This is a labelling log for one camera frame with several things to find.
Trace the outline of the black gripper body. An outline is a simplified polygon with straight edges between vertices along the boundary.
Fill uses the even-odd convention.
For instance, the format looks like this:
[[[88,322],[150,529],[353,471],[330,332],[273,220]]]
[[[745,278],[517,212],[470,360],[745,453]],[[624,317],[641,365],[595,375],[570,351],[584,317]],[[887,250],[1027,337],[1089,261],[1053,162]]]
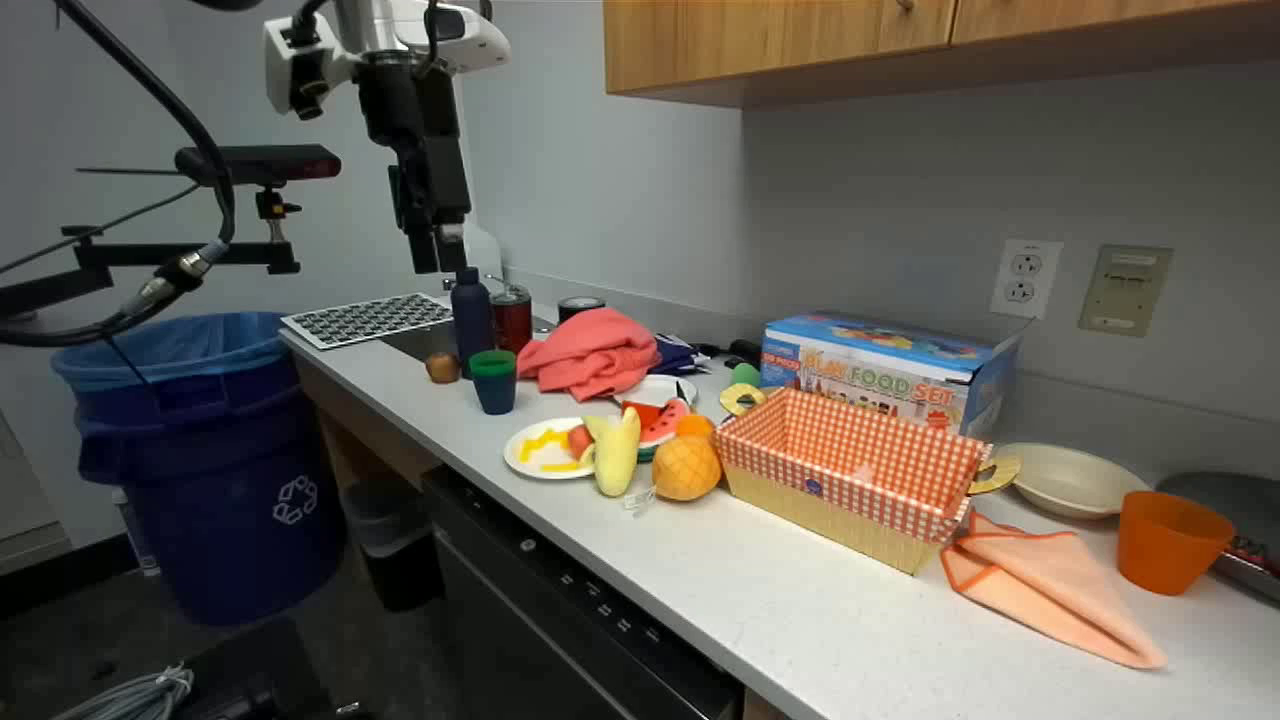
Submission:
[[[395,222],[408,235],[415,271],[453,271],[465,262],[461,222],[472,212],[461,139],[414,133],[391,142],[395,162],[391,207]]]

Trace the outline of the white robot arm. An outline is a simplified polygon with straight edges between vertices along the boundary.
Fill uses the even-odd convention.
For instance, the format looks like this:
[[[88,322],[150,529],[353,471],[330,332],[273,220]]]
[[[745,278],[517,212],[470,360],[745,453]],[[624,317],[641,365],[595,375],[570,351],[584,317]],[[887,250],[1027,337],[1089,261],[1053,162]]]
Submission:
[[[453,75],[509,56],[487,0],[305,0],[263,24],[263,92],[275,111],[315,120],[332,89],[356,82],[368,139],[391,153],[414,267],[456,271],[472,195]]]

